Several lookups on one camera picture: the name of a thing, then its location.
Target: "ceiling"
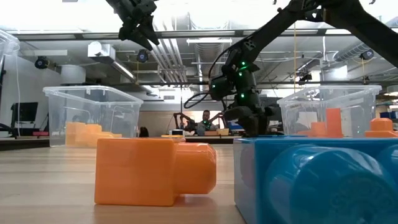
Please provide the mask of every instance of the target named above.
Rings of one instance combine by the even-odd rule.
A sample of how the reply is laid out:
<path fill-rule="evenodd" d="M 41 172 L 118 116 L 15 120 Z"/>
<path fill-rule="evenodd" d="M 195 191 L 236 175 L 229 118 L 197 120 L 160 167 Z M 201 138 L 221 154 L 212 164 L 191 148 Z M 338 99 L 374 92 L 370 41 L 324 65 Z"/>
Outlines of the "ceiling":
<path fill-rule="evenodd" d="M 8 4 L 17 4 L 18 1 L 11 1 Z M 32 4 L 36 1 L 46 1 L 46 0 L 35 0 L 35 1 L 25 1 L 32 7 L 37 7 Z M 65 17 L 57 15 L 57 13 L 48 13 L 47 11 L 41 9 L 43 13 L 47 13 L 49 16 L 61 17 L 69 22 L 54 23 L 50 22 L 52 19 L 46 17 L 43 22 L 43 27 L 38 27 L 36 24 L 36 30 L 27 28 L 26 24 L 23 26 L 21 22 L 14 21 L 9 24 L 0 24 L 0 29 L 8 30 L 10 33 L 15 34 L 17 37 L 23 37 L 26 34 L 40 34 L 40 33 L 85 33 L 85 32 L 104 32 L 104 33 L 115 33 L 118 31 L 121 23 L 120 20 L 115 17 L 112 13 L 109 14 L 110 7 L 104 4 L 104 1 L 91 1 L 91 0 L 79 0 L 78 3 L 62 3 L 58 5 L 59 7 L 68 8 L 69 10 L 75 10 L 75 15 L 65 15 L 64 12 L 61 14 Z M 245 1 L 174 1 L 174 0 L 163 0 L 156 2 L 158 9 L 155 11 L 155 28 L 158 31 L 173 31 L 173 30 L 191 30 L 191 29 L 226 29 L 226 30 L 240 30 L 240 29 L 256 29 L 259 26 L 266 23 L 274 15 L 276 15 L 277 7 L 283 7 L 287 4 L 288 0 L 278 0 L 277 5 L 272 5 L 272 1 L 259 1 L 259 0 L 245 0 Z M 382 21 L 388 21 L 391 17 L 396 15 L 384 15 L 383 10 L 387 5 L 385 1 L 377 0 L 372 6 L 368 4 L 369 1 L 361 1 L 366 10 L 375 17 L 380 18 Z M 99 8 L 93 8 L 93 6 L 101 5 Z M 32 9 L 24 13 L 28 15 L 32 14 Z M 88 22 L 81 21 L 83 25 L 77 28 L 75 24 L 78 24 L 76 18 L 79 18 L 79 14 L 84 18 L 87 18 Z M 12 14 L 6 14 L 3 16 L 15 16 Z M 330 26 L 326 24 L 314 24 L 310 22 L 298 22 L 296 24 L 297 29 L 327 29 Z M 166 58 L 171 64 L 169 69 L 176 69 L 176 67 L 182 66 L 186 72 L 188 82 L 198 82 L 205 81 L 208 72 L 208 65 L 201 65 L 200 67 L 195 62 L 213 62 L 219 53 L 220 49 L 226 49 L 231 44 L 239 41 L 241 38 L 223 38 L 226 40 L 231 40 L 231 43 L 227 44 L 188 44 L 188 38 L 176 38 L 175 42 L 172 40 L 169 42 L 168 39 L 162 41 L 162 45 L 165 52 L 160 52 L 158 57 Z M 101 79 L 106 83 L 118 83 L 120 82 L 120 73 L 109 65 L 95 63 L 92 59 L 88 58 L 88 44 L 93 40 L 40 40 L 35 41 L 33 39 L 25 39 L 21 42 L 21 52 L 26 50 L 67 50 L 67 56 L 49 56 L 49 59 L 56 63 L 57 65 L 74 64 L 81 65 L 86 68 L 87 77 L 91 80 Z M 263 49 L 263 53 L 260 54 L 258 60 L 263 62 L 256 62 L 261 68 L 260 71 L 255 73 L 258 82 L 280 82 L 280 81 L 291 81 L 293 79 L 294 72 L 296 69 L 300 68 L 302 65 L 317 58 L 316 61 L 332 61 L 333 55 L 336 52 L 344 50 L 357 43 L 359 40 L 353 36 L 303 36 L 298 37 L 283 36 L 278 37 L 271 44 Z M 111 44 L 117 52 L 117 58 L 122 61 L 128 69 L 135 73 L 140 82 L 160 82 L 161 79 L 158 73 L 158 62 L 153 56 L 150 56 L 146 63 L 138 64 L 136 62 L 136 55 L 142 47 L 131 41 L 120 41 L 120 40 L 106 40 L 101 39 L 102 44 Z M 171 54 L 170 50 L 167 48 L 167 42 L 172 46 Z M 180 52 L 180 58 L 182 65 L 179 62 L 174 62 L 173 57 L 177 58 L 175 55 L 175 48 L 178 48 Z M 24 56 L 28 60 L 35 61 L 35 57 Z M 391 70 L 394 68 L 390 63 L 385 61 L 379 55 L 376 54 L 375 58 L 365 64 L 360 62 L 360 59 L 355 57 L 353 59 L 345 62 L 348 65 L 348 74 L 345 80 L 360 80 L 361 77 L 365 75 L 370 75 L 371 80 L 395 80 L 395 74 L 398 71 Z M 310 68 L 313 71 L 321 70 L 321 67 L 315 65 Z M 167 80 L 167 77 L 161 72 L 160 76 Z M 270 86 L 261 85 L 261 88 L 270 87 L 291 87 L 291 86 Z M 197 86 L 191 86 L 193 91 L 200 90 Z"/>

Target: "blue block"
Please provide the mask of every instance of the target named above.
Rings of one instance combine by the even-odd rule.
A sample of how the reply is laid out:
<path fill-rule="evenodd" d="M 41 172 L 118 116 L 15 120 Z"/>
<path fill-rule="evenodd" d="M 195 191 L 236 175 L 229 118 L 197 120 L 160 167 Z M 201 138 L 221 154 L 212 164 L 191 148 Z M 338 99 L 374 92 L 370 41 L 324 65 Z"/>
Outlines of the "blue block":
<path fill-rule="evenodd" d="M 247 224 L 398 223 L 398 139 L 237 139 L 234 179 Z"/>

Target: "man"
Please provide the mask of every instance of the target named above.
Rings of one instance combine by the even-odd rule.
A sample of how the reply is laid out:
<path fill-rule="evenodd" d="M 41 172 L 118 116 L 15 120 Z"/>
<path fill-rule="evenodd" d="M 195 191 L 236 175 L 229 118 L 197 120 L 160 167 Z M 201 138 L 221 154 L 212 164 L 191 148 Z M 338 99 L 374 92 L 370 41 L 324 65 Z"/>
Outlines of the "man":
<path fill-rule="evenodd" d="M 205 110 L 202 115 L 202 120 L 200 123 L 198 123 L 197 126 L 197 133 L 199 136 L 204 136 L 205 131 L 216 131 L 218 127 L 214 124 L 212 124 L 213 120 L 210 120 L 210 111 Z"/>

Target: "table surface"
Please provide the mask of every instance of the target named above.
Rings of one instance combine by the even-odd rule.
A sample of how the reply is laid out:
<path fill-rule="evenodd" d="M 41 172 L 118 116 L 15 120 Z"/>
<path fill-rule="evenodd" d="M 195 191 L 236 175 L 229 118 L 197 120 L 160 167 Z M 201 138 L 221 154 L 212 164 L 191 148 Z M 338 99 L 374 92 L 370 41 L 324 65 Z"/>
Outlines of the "table surface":
<path fill-rule="evenodd" d="M 214 148 L 215 189 L 173 207 L 95 205 L 95 149 L 0 152 L 0 223 L 244 223 L 234 204 L 232 145 Z"/>

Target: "background table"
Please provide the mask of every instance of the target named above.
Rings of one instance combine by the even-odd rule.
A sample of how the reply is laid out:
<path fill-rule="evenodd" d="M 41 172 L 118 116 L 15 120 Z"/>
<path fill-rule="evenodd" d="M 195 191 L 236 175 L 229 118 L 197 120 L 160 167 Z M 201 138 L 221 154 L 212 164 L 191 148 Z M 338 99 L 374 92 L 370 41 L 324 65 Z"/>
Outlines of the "background table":
<path fill-rule="evenodd" d="M 214 148 L 215 189 L 174 207 L 95 205 L 95 149 L 0 152 L 0 223 L 244 223 L 234 204 L 232 145 Z"/>

